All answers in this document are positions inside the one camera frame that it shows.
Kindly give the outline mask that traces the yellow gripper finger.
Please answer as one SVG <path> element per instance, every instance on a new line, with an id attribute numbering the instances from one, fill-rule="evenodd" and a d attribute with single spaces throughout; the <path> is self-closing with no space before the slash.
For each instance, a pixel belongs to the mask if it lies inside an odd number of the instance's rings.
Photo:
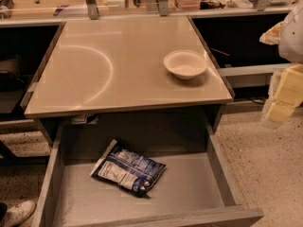
<path id="1" fill-rule="evenodd" d="M 292 63 L 271 77 L 268 99 L 262 110 L 261 124 L 276 129 L 284 124 L 303 102 L 303 64 Z"/>

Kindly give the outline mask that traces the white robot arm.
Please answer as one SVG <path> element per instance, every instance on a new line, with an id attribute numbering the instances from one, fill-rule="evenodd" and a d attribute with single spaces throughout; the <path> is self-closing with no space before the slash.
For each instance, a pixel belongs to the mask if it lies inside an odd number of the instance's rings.
<path id="1" fill-rule="evenodd" d="M 276 129 L 303 102 L 303 3 L 296 4 L 282 22 L 263 33 L 259 40 L 264 44 L 277 44 L 279 56 L 291 63 L 272 75 L 262 110 L 262 124 Z"/>

